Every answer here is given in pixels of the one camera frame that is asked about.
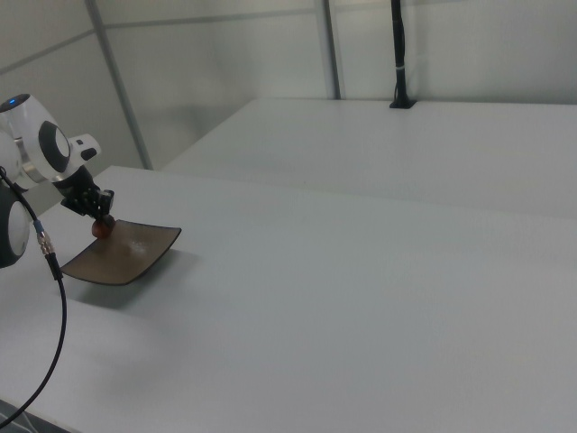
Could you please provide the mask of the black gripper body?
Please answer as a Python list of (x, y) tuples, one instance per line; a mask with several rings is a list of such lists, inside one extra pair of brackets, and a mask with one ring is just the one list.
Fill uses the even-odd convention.
[(62, 196), (60, 204), (81, 216), (100, 217), (99, 190), (85, 166), (53, 186)]

